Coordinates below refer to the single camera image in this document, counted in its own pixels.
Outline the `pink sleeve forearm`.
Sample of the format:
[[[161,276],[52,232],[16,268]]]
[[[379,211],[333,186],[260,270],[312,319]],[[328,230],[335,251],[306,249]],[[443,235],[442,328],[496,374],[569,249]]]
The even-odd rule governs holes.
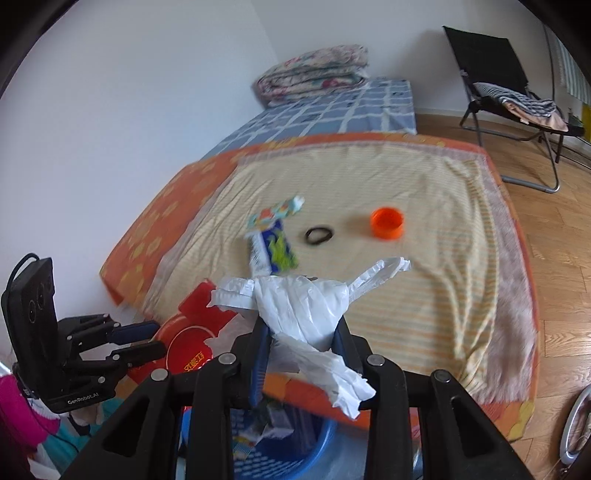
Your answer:
[[[60,419],[44,407],[30,406],[21,394],[14,376],[1,377],[1,424],[8,437],[26,453],[33,453],[48,436],[55,434]]]

